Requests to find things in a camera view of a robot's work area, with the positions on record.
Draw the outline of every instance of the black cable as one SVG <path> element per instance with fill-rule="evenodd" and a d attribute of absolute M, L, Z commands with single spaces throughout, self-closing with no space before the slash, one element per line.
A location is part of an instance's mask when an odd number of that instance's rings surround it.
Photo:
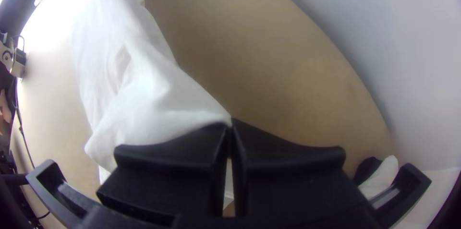
<path fill-rule="evenodd" d="M 15 104 L 13 104 L 13 107 L 14 107 L 14 110 L 16 111 L 16 116 L 18 117 L 18 121 L 19 121 L 19 132 L 21 133 L 21 135 L 23 137 L 25 149 L 27 151 L 27 155 L 29 155 L 30 164 L 32 164 L 32 168 L 35 169 L 34 162 L 32 160 L 32 157 L 30 156 L 29 147 L 27 146 L 27 141 L 25 140 L 25 135 L 24 135 L 24 131 L 23 131 L 23 120 L 21 118 L 21 112 L 19 111 L 19 107 L 18 107 L 18 92 L 17 92 L 17 89 L 16 89 L 16 96 L 14 97 L 14 99 L 15 99 Z"/>
<path fill-rule="evenodd" d="M 24 131 L 23 131 L 23 120 L 21 119 L 21 112 L 19 111 L 19 107 L 18 107 L 18 91 L 17 91 L 18 80 L 17 80 L 17 78 L 13 79 L 12 85 L 14 84 L 14 81 L 16 81 L 16 86 L 15 86 L 14 103 L 12 102 L 12 105 L 14 107 L 14 110 L 16 111 L 16 115 L 17 115 L 17 118 L 18 118 L 18 121 L 19 121 L 19 132 L 21 133 L 21 136 L 23 137 L 25 149 L 27 151 L 27 155 L 29 155 L 30 164 L 32 165 L 32 168 L 35 169 L 34 162 L 32 161 L 32 157 L 30 156 L 29 147 L 27 146 L 27 141 L 25 140 L 25 135 L 24 135 Z M 42 215 L 40 217 L 36 217 L 35 219 L 36 220 L 44 219 L 49 214 L 50 213 L 48 211 L 46 214 L 44 214 L 44 215 Z"/>
<path fill-rule="evenodd" d="M 49 211 L 48 211 L 46 214 L 42 215 L 41 217 L 37 217 L 36 219 L 37 219 L 37 220 L 44 219 L 44 218 L 47 217 L 48 215 L 49 215 Z"/>

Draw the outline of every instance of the black bracket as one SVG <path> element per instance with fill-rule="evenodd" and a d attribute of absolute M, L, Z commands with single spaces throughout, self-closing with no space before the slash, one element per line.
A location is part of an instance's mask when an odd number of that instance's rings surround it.
<path fill-rule="evenodd" d="M 121 145 L 114 156 L 101 203 L 68 185 L 51 160 L 27 180 L 55 217 L 80 229 L 389 228 L 431 183 L 406 164 L 368 201 L 342 171 L 342 148 L 297 145 L 238 120 L 162 144 Z M 228 157 L 235 217 L 222 217 Z"/>

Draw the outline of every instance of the white cloth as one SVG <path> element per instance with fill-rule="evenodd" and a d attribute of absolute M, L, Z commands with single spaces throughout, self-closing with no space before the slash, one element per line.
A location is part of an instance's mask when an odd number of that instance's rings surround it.
<path fill-rule="evenodd" d="M 371 199 L 390 187 L 398 172 L 399 162 L 397 158 L 393 155 L 388 156 L 378 169 L 360 184 L 359 190 L 367 199 Z"/>
<path fill-rule="evenodd" d="M 116 168 L 113 151 L 121 144 L 158 144 L 215 122 L 231 125 L 229 113 L 178 67 L 143 0 L 67 1 L 73 63 L 93 131 L 85 151 L 101 167 Z"/>

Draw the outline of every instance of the beige surface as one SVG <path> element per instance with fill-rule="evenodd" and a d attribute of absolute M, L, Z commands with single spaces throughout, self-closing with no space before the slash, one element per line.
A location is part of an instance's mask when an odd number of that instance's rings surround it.
<path fill-rule="evenodd" d="M 393 153 L 364 85 L 290 0 L 146 0 L 180 66 L 236 118 L 304 145 L 341 145 L 352 175 Z"/>
<path fill-rule="evenodd" d="M 181 67 L 233 116 L 304 145 L 341 145 L 349 174 L 363 158 L 393 152 L 355 72 L 290 0 L 146 0 L 146 7 Z M 24 133 L 36 165 L 54 159 L 72 186 L 95 198 L 97 167 L 83 150 L 90 129 L 69 48 L 53 38 L 28 52 L 18 86 Z M 27 171 L 17 128 L 15 120 L 12 149 Z M 27 197 L 45 213 L 30 189 Z M 53 217 L 42 222 L 58 228 Z"/>

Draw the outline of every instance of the white wall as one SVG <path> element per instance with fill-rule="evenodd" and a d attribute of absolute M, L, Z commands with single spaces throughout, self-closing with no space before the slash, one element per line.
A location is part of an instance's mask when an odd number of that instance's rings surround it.
<path fill-rule="evenodd" d="M 461 0 L 293 0 L 375 99 L 401 162 L 461 166 Z"/>

